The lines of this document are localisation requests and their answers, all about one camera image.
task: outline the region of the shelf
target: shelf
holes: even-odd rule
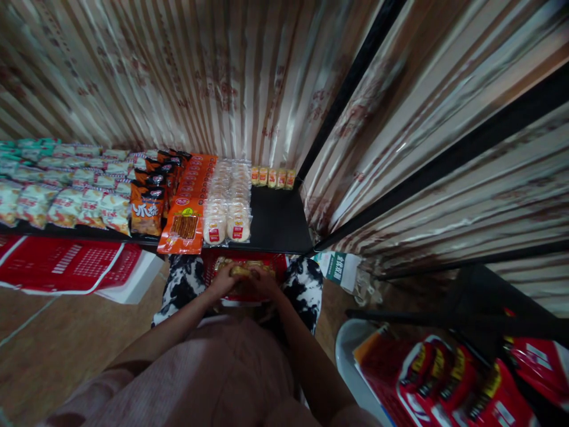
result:
[[[253,187],[250,243],[229,243],[229,248],[284,254],[304,254],[312,248],[299,191]]]
[[[251,193],[251,242],[230,243],[231,249],[303,254],[312,247],[299,192],[253,187]],[[45,230],[38,230],[25,221],[20,221],[15,228],[0,224],[0,234],[116,241],[143,246],[157,246],[159,241],[159,238],[154,236],[133,234],[128,237],[117,231],[99,230],[84,225],[70,229],[48,224]]]

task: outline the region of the black and white pants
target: black and white pants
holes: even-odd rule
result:
[[[197,255],[170,255],[170,275],[162,294],[162,309],[154,315],[152,327],[164,321],[206,289],[203,260]],[[314,334],[322,305],[323,277],[316,261],[304,257],[292,261],[284,275],[283,293]],[[276,312],[269,313],[260,325],[286,342]]]

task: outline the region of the pink shirt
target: pink shirt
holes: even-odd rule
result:
[[[288,360],[270,333],[246,318],[204,319],[187,340],[138,377],[106,371],[80,386],[40,425],[318,426],[297,400]],[[353,406],[332,426],[378,426]]]

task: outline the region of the wooden floor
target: wooden floor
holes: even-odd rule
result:
[[[168,265],[138,305],[97,295],[38,297],[0,288],[0,426],[31,426],[147,331],[160,308]],[[316,337],[334,342],[353,298],[324,283]]]

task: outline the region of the striped curtain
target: striped curtain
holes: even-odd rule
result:
[[[456,4],[407,2],[376,55],[305,185],[306,214],[322,235],[569,60],[562,0]],[[565,105],[528,123],[333,249],[367,257],[380,274],[567,238],[568,120]],[[569,264],[555,265],[554,282],[540,274],[548,265],[497,269],[551,306],[553,289],[569,295]]]
[[[308,150],[379,0],[2,1],[0,138]]]

